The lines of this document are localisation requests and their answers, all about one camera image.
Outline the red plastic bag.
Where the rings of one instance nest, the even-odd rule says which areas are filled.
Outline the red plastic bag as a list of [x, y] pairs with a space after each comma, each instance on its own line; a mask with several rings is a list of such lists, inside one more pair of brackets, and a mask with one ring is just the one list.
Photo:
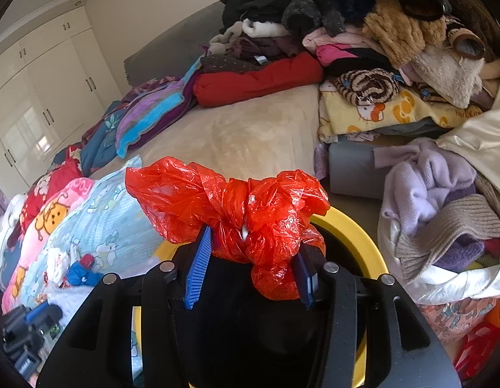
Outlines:
[[213, 256], [250, 264], [255, 289], [270, 300], [298, 299], [292, 259], [302, 244], [325, 251], [310, 219], [326, 214], [328, 196], [300, 169], [265, 179], [226, 179], [200, 164], [165, 157], [149, 167], [127, 168], [125, 187], [171, 243], [191, 243], [209, 226]]

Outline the blue plastic scrap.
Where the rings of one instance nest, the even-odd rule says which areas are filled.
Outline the blue plastic scrap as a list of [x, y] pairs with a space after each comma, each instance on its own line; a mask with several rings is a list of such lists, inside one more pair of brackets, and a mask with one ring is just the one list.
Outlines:
[[72, 286], [94, 287], [102, 278], [102, 273], [88, 270], [80, 262], [72, 263], [66, 275], [66, 281]]

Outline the red shiny small wrapper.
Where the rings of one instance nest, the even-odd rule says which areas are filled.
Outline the red shiny small wrapper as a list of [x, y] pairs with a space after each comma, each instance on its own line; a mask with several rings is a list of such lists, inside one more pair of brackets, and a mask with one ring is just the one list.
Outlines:
[[86, 269], [86, 270], [91, 270], [94, 266], [94, 263], [95, 263], [95, 258], [93, 255], [89, 254], [89, 253], [85, 253], [79, 263], [81, 264], [81, 266]]

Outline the yellow rimmed black trash bin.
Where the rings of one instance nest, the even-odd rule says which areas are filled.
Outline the yellow rimmed black trash bin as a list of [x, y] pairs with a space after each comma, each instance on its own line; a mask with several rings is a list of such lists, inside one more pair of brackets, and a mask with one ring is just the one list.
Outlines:
[[[388, 271], [382, 254], [374, 241], [351, 217], [334, 207], [330, 207], [325, 215], [313, 215], [310, 221], [313, 226], [319, 229], [320, 234], [329, 234], [329, 236], [324, 236], [328, 260], [342, 265], [349, 272], [351, 272], [351, 265], [354, 269], [357, 267], [357, 272], [352, 271], [352, 273], [361, 272], [365, 278], [378, 278]], [[172, 244], [164, 240], [154, 251], [152, 259], [170, 261], [181, 245], [183, 243]], [[350, 256], [350, 259], [344, 259], [344, 254], [348, 254], [347, 257]], [[139, 351], [141, 351], [141, 307], [133, 309], [133, 331], [136, 335]], [[356, 354], [352, 387], [360, 387], [365, 381], [367, 345], [363, 337], [362, 340]]]

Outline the light blue Hello Kitty quilt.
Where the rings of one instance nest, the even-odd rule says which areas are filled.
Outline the light blue Hello Kitty quilt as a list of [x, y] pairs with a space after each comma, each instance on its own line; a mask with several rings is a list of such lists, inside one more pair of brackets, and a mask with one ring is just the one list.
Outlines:
[[124, 272], [152, 257], [163, 238], [125, 188], [125, 172], [130, 167], [142, 167], [139, 155], [117, 171], [94, 179], [89, 198], [49, 237], [20, 305], [34, 307], [42, 302], [51, 283], [46, 273], [49, 248], [66, 251], [71, 263], [89, 253], [95, 258], [92, 271], [102, 274]]

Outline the pink cartoon bear blanket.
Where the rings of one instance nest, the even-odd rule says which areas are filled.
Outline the pink cartoon bear blanket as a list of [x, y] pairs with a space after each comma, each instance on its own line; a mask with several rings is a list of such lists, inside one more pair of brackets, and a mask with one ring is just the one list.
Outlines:
[[49, 237], [70, 213], [89, 198], [94, 185], [95, 181], [90, 178], [73, 179], [48, 200], [28, 226], [17, 266], [2, 297], [1, 307], [4, 314], [20, 305], [20, 296], [27, 292], [30, 284], [28, 278], [36, 273], [35, 268]]

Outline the beige bed sheet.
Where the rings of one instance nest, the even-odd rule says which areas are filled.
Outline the beige bed sheet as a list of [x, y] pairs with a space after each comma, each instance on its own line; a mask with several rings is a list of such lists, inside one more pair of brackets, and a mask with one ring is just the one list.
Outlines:
[[301, 169], [315, 174], [319, 87], [306, 85], [216, 108], [194, 107], [127, 157], [145, 166], [171, 156], [225, 178], [246, 180]]

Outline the lavender fleece garment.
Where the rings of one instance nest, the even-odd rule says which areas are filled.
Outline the lavender fleece garment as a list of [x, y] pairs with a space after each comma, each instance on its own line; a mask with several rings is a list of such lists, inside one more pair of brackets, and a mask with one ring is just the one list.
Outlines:
[[430, 138], [374, 149], [375, 168], [387, 168], [382, 217], [412, 236], [443, 208], [448, 194], [474, 184], [476, 170]]

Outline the striped purple blue pillow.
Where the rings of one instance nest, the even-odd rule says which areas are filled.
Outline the striped purple blue pillow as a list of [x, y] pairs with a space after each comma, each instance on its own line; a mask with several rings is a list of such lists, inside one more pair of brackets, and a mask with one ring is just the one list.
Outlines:
[[193, 87], [201, 74], [202, 56], [177, 81], [170, 81], [137, 96], [126, 108], [116, 133], [116, 152], [125, 158], [178, 121], [197, 104]]

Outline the red floral blanket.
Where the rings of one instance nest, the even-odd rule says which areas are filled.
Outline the red floral blanket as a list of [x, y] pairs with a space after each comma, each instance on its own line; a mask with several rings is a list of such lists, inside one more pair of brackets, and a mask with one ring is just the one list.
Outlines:
[[22, 235], [53, 195], [73, 179], [82, 177], [81, 151], [82, 144], [76, 144], [58, 153], [49, 170], [29, 189], [19, 219]]

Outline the yellow Hello Kitty blanket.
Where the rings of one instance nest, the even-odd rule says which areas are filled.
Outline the yellow Hello Kitty blanket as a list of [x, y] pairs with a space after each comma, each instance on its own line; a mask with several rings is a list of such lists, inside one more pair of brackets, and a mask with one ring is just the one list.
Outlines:
[[367, 106], [350, 104], [329, 81], [320, 86], [320, 94], [319, 139], [324, 143], [369, 131], [403, 136], [439, 134], [482, 113], [475, 105], [460, 109], [449, 103], [428, 103], [409, 89], [401, 89], [389, 102]]

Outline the beige knit sweater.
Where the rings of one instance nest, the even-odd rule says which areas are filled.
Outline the beige knit sweater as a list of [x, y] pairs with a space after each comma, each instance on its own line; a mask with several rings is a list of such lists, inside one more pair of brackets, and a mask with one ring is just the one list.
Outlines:
[[463, 235], [480, 240], [500, 237], [500, 218], [481, 194], [453, 200], [415, 234], [399, 235], [395, 257], [400, 262], [404, 280], [412, 282]]

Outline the red pillow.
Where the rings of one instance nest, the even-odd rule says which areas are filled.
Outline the red pillow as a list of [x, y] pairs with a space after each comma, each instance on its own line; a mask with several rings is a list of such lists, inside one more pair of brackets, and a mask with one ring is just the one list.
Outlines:
[[309, 53], [280, 59], [257, 71], [198, 76], [193, 93], [205, 108], [215, 108], [305, 85], [320, 83], [323, 68]]

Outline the grey bed headboard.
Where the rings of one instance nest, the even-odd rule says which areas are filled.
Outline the grey bed headboard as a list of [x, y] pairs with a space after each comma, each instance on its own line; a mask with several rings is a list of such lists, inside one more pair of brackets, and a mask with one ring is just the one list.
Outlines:
[[221, 2], [181, 20], [124, 60], [125, 77], [131, 87], [165, 76], [182, 76], [203, 54], [203, 47], [222, 28]]

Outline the cream curtain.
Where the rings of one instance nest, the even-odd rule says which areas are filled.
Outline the cream curtain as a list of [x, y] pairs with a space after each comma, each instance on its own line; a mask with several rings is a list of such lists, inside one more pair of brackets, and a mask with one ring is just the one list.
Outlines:
[[500, 87], [491, 110], [467, 120], [436, 144], [465, 158], [500, 193]]

